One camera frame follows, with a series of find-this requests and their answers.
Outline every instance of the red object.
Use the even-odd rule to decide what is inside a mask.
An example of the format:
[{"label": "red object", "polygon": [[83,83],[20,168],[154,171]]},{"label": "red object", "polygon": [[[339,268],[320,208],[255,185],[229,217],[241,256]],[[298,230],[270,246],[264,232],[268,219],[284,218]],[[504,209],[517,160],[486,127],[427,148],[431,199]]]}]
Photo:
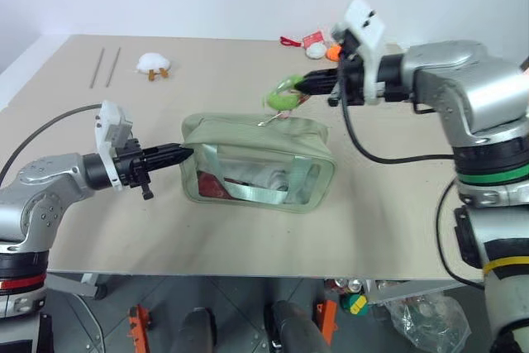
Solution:
[{"label": "red object", "polygon": [[233,197],[224,189],[215,175],[201,172],[198,176],[198,193],[206,198],[228,198]]},{"label": "red object", "polygon": [[322,31],[316,31],[309,36],[303,37],[303,47],[308,49],[310,45],[323,41]]},{"label": "red object", "polygon": [[17,280],[4,280],[0,281],[0,290],[3,289],[23,289],[32,285],[44,283],[46,273],[39,274],[38,276],[28,277],[25,279]]},{"label": "red object", "polygon": [[332,335],[338,331],[336,325],[336,312],[338,305],[334,301],[326,300],[324,303],[319,303],[316,306],[316,320],[317,326],[322,332],[323,339],[330,346],[332,343]]},{"label": "red object", "polygon": [[285,36],[281,36],[279,38],[279,41],[282,45],[293,45],[294,47],[301,47],[301,43],[299,41],[293,41],[292,39],[289,39]]},{"label": "red object", "polygon": [[130,308],[129,325],[131,326],[129,336],[134,341],[135,352],[150,353],[149,339],[147,338],[147,328],[150,325],[149,311],[141,305]]}]

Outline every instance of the green toy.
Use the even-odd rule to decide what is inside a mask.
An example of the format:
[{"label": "green toy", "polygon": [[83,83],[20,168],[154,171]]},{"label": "green toy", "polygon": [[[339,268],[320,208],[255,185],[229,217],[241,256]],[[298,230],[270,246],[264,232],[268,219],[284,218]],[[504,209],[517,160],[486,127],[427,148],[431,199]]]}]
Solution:
[{"label": "green toy", "polygon": [[265,101],[269,107],[279,112],[292,111],[309,99],[309,95],[296,90],[295,85],[303,80],[302,76],[293,75],[282,80],[278,87]]}]

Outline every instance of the red stripe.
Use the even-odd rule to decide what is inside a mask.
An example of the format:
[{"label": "red stripe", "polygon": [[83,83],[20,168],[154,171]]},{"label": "red stripe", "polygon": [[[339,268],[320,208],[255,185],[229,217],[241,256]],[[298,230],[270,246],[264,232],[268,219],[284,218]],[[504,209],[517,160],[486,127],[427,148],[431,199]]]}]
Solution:
[{"label": "red stripe", "polygon": [[35,284],[43,283],[45,278],[46,273],[39,274],[38,276],[28,277],[27,279],[3,280],[0,281],[0,290],[23,289],[24,287],[30,287]]}]

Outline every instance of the black cable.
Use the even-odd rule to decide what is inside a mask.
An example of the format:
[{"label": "black cable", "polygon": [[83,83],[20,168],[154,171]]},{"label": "black cable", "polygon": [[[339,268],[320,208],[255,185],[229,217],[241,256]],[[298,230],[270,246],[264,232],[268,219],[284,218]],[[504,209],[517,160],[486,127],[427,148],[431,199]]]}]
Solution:
[{"label": "black cable", "polygon": [[46,124],[43,124],[42,126],[40,126],[39,128],[37,128],[30,136],[28,136],[14,151],[13,153],[11,154],[11,156],[9,156],[9,159],[7,159],[7,162],[6,164],[3,166],[2,168],[2,171],[0,171],[0,186],[2,186],[2,183],[3,183],[3,180],[4,178],[6,178],[6,175],[7,175],[7,172],[9,171],[9,169],[11,168],[13,162],[15,161],[15,159],[18,157],[18,155],[24,150],[24,148],[26,148],[26,146],[28,146],[30,144],[31,141],[33,141],[39,134],[41,134],[44,130],[46,130],[47,128],[53,126],[56,122],[60,121],[60,120],[63,120],[64,118],[68,117],[68,116],[72,116],[76,113],[81,113],[81,112],[85,112],[85,111],[91,111],[93,109],[100,109],[101,108],[101,103],[95,103],[93,105],[87,105],[86,107],[78,107],[76,109],[73,109],[71,111],[67,111],[65,113],[63,113],[62,115],[59,115],[57,117],[54,117],[53,119],[51,119],[49,122],[47,122]]},{"label": "black cable", "polygon": [[453,155],[420,155],[413,157],[403,157],[399,159],[385,159],[383,157],[375,156],[369,153],[358,141],[353,126],[350,122],[349,110],[347,109],[347,93],[346,93],[346,74],[344,72],[345,55],[341,53],[340,62],[338,63],[338,85],[340,86],[341,110],[344,115],[344,122],[346,123],[347,132],[350,139],[353,141],[355,148],[369,160],[383,165],[400,165],[401,163],[412,163],[414,161],[424,160],[453,160]]},{"label": "black cable", "polygon": [[443,190],[443,193],[441,194],[441,198],[439,199],[439,203],[437,204],[436,208],[436,242],[437,242],[437,250],[439,251],[439,256],[441,257],[441,263],[443,264],[443,267],[446,270],[446,273],[451,276],[452,279],[459,281],[462,284],[469,285],[470,287],[474,287],[475,289],[481,289],[485,290],[485,287],[482,284],[475,283],[474,281],[470,281],[467,279],[463,279],[462,277],[458,276],[448,266],[448,263],[446,262],[445,255],[443,253],[443,249],[441,246],[441,211],[443,208],[443,203],[445,202],[446,196],[448,196],[448,193],[450,192],[450,189],[455,185],[455,179],[452,179],[448,185],[446,185],[445,189]]}]

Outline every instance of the table surface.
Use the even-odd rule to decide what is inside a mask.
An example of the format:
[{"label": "table surface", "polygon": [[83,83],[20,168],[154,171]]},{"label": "table surface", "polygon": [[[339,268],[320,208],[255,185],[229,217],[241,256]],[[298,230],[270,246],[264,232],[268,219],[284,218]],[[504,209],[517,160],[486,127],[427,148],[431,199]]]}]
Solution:
[{"label": "table surface", "polygon": [[[112,82],[105,88],[118,47]],[[145,52],[160,52],[173,62],[169,79],[152,83],[136,73]],[[143,147],[181,142],[186,116],[271,113],[261,98],[279,80],[333,66],[271,41],[71,36],[0,112],[0,160],[52,117],[103,99],[130,113]],[[441,190],[454,176],[453,164],[370,162],[350,143],[339,108],[328,107],[325,97],[311,98],[295,116],[330,127],[336,175],[316,210],[292,214],[194,203],[183,193],[179,168],[162,169],[151,175],[152,200],[144,201],[138,188],[107,189],[70,207],[50,253],[50,270],[447,279],[436,252],[433,217]],[[359,138],[376,155],[450,153],[437,116],[416,116],[409,104],[355,107],[351,116]],[[93,117],[92,112],[75,115],[41,134],[22,152],[6,183],[35,158],[94,152]],[[451,216],[458,205],[452,194],[442,226],[446,256],[456,273],[478,278],[459,257]]]}]

